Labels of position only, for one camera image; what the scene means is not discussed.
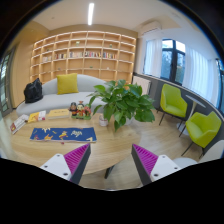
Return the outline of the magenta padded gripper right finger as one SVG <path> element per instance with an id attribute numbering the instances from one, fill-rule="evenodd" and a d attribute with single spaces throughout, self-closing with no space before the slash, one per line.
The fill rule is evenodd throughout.
<path id="1" fill-rule="evenodd" d="M 132 145 L 131 154 L 143 186 L 180 170 L 168 156 L 157 156 L 136 144 Z"/>

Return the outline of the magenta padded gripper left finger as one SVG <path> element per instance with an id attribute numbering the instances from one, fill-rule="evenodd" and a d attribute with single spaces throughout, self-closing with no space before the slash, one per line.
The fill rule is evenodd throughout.
<path id="1" fill-rule="evenodd" d="M 65 155 L 55 154 L 41 166 L 41 169 L 79 184 L 90 154 L 91 146 L 85 144 Z"/>

